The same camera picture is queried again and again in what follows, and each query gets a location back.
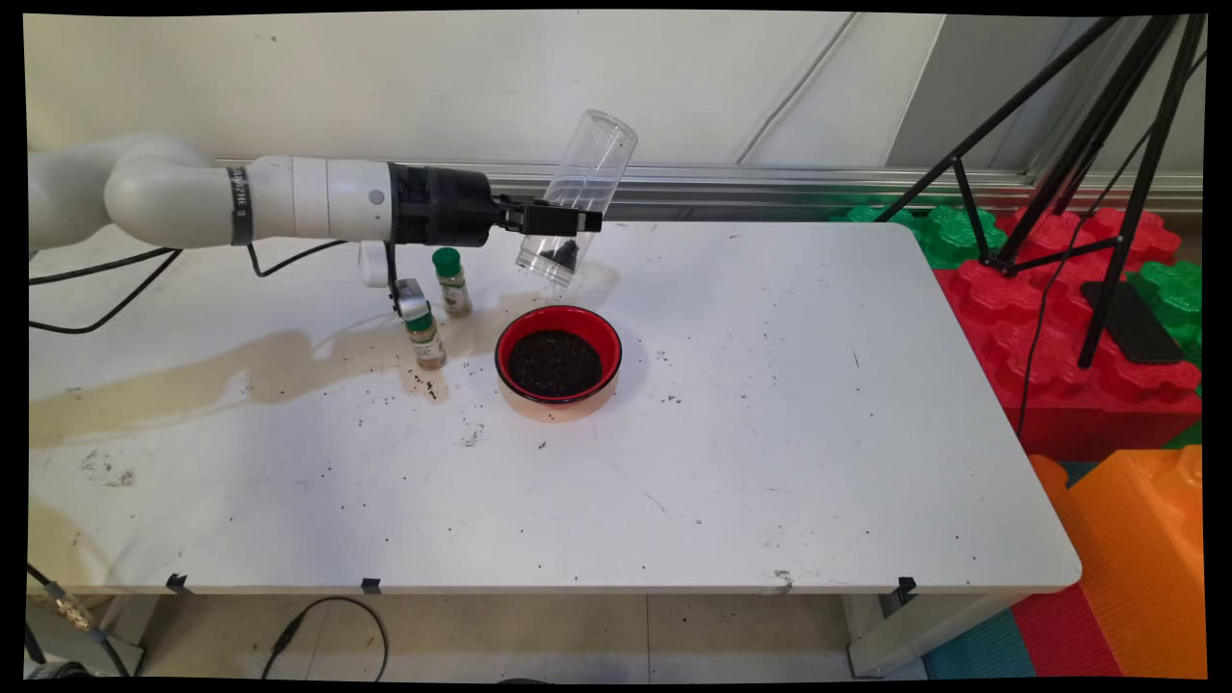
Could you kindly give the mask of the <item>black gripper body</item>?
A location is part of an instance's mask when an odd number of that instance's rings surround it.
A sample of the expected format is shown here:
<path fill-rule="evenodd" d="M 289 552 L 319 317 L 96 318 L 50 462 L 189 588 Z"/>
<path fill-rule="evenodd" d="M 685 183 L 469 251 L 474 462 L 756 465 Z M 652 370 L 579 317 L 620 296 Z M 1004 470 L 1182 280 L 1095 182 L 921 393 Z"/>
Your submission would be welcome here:
<path fill-rule="evenodd" d="M 519 207 L 493 194 L 483 171 L 389 164 L 392 244 L 480 248 L 490 228 L 524 232 L 510 218 Z"/>

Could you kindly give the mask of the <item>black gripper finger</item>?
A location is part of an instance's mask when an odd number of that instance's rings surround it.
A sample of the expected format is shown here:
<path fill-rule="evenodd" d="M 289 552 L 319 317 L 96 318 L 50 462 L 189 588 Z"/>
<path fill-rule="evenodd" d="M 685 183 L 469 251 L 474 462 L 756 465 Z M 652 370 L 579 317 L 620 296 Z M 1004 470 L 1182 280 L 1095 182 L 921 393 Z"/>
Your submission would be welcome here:
<path fill-rule="evenodd" d="M 602 212 L 569 208 L 527 196 L 498 194 L 501 228 L 525 236 L 573 238 L 602 231 Z"/>

